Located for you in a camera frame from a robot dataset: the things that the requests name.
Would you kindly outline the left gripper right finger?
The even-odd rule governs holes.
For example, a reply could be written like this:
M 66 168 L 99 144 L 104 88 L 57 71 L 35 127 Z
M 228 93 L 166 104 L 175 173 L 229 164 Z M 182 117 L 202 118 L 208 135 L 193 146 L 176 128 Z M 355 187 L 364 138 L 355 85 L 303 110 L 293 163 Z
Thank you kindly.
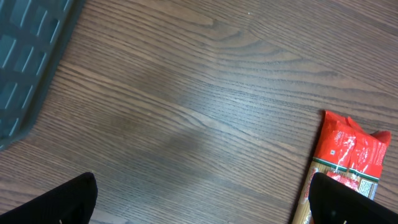
M 319 172 L 308 199 L 314 224 L 397 224 L 395 212 Z

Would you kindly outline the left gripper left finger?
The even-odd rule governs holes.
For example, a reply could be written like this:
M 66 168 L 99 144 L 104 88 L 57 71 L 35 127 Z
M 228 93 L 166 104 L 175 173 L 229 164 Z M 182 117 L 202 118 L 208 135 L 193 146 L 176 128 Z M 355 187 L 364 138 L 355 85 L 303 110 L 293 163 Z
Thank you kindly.
M 93 173 L 68 182 L 1 215 L 1 224 L 88 224 L 98 188 Z

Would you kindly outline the red spaghetti pasta package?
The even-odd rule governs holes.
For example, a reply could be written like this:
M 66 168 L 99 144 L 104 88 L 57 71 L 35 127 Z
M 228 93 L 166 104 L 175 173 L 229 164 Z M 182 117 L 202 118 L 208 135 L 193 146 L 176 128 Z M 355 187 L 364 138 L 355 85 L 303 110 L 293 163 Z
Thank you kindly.
M 372 200 L 390 142 L 389 131 L 368 134 L 351 117 L 325 111 L 320 137 L 292 223 L 313 221 L 310 184 L 318 172 Z

